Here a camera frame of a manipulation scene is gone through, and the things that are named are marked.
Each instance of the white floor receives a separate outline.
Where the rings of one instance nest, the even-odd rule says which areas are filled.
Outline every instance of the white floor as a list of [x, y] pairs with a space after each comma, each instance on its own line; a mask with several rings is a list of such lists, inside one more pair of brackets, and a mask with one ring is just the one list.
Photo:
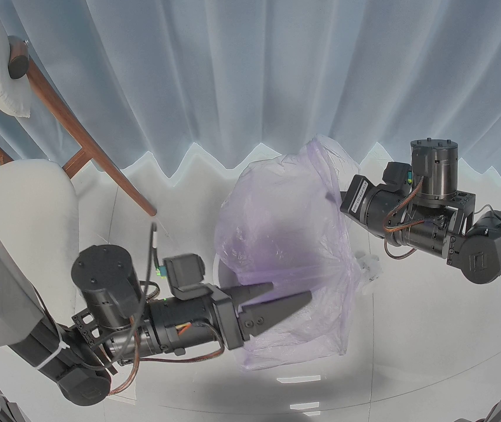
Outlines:
[[[246, 162], [273, 155], [260, 146]], [[362, 172], [378, 183], [388, 159], [376, 146], [362, 162]], [[215, 220], [244, 165], [225, 171], [195, 146], [171, 180], [152, 157], [126, 171], [157, 207], [163, 256], [199, 254], [212, 281]], [[477, 207], [490, 203], [501, 209], [501, 179], [495, 171], [479, 175], [462, 162], [459, 175], [459, 189], [476, 193]], [[73, 184], [79, 196], [81, 249], [119, 244], [131, 253], [137, 272], [144, 271], [151, 218], [92, 165]], [[258, 372], [240, 371], [232, 352], [193, 365], [146, 363], [125, 400], [79, 408], [20, 358], [0, 349], [0, 388], [32, 422], [484, 418], [501, 398], [501, 277], [473, 285], [443, 260], [418, 252], [397, 262], [362, 229], [354, 228], [352, 238], [356, 251], [380, 257], [384, 273], [373, 283], [373, 294], [358, 293], [350, 344], [342, 357]], [[157, 279], [166, 287], [165, 280]], [[283, 380], [302, 376], [320, 379]]]

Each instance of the white cable label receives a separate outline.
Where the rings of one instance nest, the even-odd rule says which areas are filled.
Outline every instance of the white cable label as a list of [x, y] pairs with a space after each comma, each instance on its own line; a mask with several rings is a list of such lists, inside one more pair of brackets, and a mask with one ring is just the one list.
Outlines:
[[364, 180], [362, 186], [359, 189], [358, 195], [356, 196], [356, 200], [354, 200], [354, 204], [352, 205], [352, 212], [355, 213], [358, 210], [359, 204], [362, 203], [362, 198], [364, 198], [364, 194], [367, 189], [367, 181]]

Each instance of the blue curtain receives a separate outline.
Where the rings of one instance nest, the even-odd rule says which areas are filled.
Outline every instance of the blue curtain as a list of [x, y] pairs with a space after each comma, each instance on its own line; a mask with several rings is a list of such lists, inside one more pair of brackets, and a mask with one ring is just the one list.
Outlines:
[[[0, 0], [0, 18], [120, 168], [150, 151], [170, 176], [193, 142], [232, 168], [321, 133], [356, 161], [451, 138], [501, 175], [501, 0]], [[0, 112], [0, 144], [78, 150], [37, 100]]]

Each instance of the gray curtain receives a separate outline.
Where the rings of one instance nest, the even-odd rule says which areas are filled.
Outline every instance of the gray curtain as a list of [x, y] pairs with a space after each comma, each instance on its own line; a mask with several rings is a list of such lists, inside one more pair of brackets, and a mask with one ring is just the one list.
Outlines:
[[[0, 0], [0, 18], [120, 168], [150, 151], [170, 176], [193, 142], [232, 168], [322, 133], [356, 161], [452, 138], [501, 175], [501, 0]], [[78, 150], [37, 100], [0, 112], [0, 144]]]

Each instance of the garbage bag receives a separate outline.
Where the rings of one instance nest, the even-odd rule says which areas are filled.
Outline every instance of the garbage bag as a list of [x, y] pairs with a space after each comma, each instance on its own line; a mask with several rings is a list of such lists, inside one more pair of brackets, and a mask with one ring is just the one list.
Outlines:
[[219, 211], [217, 255], [242, 285], [274, 283], [259, 303], [310, 290], [311, 303], [235, 350], [257, 370], [344, 355], [361, 270], [340, 212], [358, 165], [317, 136], [297, 154], [251, 163]]

